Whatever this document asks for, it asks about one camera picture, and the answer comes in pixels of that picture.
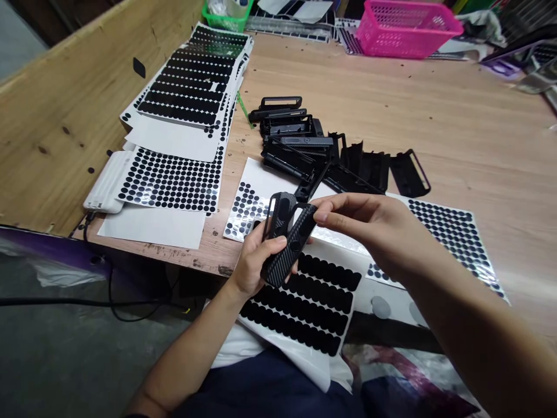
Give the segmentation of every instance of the gray floor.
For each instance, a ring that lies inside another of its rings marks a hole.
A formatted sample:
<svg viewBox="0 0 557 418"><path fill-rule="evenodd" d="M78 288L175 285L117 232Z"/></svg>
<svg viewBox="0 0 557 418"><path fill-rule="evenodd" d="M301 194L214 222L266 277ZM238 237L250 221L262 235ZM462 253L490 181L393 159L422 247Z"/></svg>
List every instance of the gray floor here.
<svg viewBox="0 0 557 418"><path fill-rule="evenodd" d="M106 300L106 282L43 288L21 258L0 254L0 297ZM0 308L0 415L118 416L144 375L189 322L164 310L122 323L108 308Z"/></svg>
<svg viewBox="0 0 557 418"><path fill-rule="evenodd" d="M0 0L0 81L46 50L9 3Z"/></svg>

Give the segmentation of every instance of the white power strip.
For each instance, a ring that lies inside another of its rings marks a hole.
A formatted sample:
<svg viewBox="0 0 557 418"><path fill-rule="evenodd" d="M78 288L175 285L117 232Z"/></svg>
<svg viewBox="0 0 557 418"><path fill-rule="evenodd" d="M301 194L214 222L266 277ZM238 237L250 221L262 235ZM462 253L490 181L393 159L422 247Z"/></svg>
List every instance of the white power strip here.
<svg viewBox="0 0 557 418"><path fill-rule="evenodd" d="M121 184L124 169L132 155L132 151L116 151L95 182L93 189L83 202L83 207L92 212L118 213L124 202L117 200L117 187Z"/></svg>

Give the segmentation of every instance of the wooden table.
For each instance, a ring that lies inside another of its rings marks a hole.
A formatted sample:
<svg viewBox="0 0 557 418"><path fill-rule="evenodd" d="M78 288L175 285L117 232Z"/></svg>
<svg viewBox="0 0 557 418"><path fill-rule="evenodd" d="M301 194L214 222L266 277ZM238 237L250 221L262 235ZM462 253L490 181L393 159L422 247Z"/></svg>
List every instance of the wooden table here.
<svg viewBox="0 0 557 418"><path fill-rule="evenodd" d="M203 0L127 0L0 85L0 223L68 236L81 204L123 143L118 115L189 37ZM257 35L241 94L303 96L324 129L366 151L413 148L432 184L426 200L471 210L515 311L557 347L555 117L473 63L372 59L342 47ZM90 240L227 276L241 245L222 232L247 157L261 137L241 110L226 151L219 212L199 250L96 235ZM95 169L90 174L89 168ZM390 181L389 191L396 192Z"/></svg>
<svg viewBox="0 0 557 418"><path fill-rule="evenodd" d="M475 213L496 274L516 312L557 341L557 136L539 96L509 89L478 65L347 56L338 45L257 35L241 94L248 110L263 96L301 95L324 130L366 151L413 148L432 184L424 199ZM229 275L241 244L222 237L247 157L261 137L239 107L226 151L219 212L199 250L96 236L147 257ZM397 193L392 178L389 191Z"/></svg>

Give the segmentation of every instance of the fingernail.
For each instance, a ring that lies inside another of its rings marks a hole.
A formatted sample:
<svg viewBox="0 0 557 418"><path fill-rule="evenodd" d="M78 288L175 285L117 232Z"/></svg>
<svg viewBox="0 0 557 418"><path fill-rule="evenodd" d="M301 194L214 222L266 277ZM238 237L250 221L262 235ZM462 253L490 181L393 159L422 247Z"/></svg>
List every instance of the fingernail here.
<svg viewBox="0 0 557 418"><path fill-rule="evenodd" d="M324 224L327 220L327 215L328 214L325 212L315 212L313 214L313 219L319 224Z"/></svg>

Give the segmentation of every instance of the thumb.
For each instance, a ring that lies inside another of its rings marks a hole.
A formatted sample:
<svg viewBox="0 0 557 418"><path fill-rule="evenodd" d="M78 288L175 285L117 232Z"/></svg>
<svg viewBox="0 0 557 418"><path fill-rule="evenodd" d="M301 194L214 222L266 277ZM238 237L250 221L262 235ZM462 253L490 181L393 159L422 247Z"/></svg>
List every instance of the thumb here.
<svg viewBox="0 0 557 418"><path fill-rule="evenodd" d="M370 238L372 226L366 222L357 221L334 212L318 211L313 218L317 222L317 226L343 233L359 242L367 241Z"/></svg>
<svg viewBox="0 0 557 418"><path fill-rule="evenodd" d="M271 254L277 254L286 247L287 239L284 235L265 240L263 243L251 253L250 258L259 264L263 264Z"/></svg>

